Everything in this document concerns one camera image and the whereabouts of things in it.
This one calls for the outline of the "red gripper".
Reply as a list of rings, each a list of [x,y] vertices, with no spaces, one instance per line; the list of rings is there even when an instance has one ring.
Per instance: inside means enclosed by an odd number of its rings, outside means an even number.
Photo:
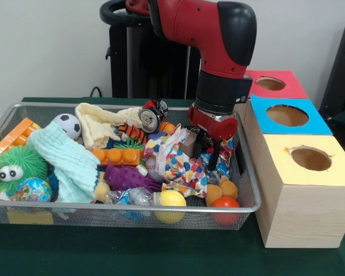
[[[214,140],[213,152],[209,159],[208,169],[215,170],[220,155],[220,141],[228,140],[235,135],[238,127],[237,119],[233,114],[215,115],[204,112],[199,108],[191,105],[188,111],[188,118],[192,125],[199,127],[193,147],[193,158],[199,158],[205,140],[205,132]]]

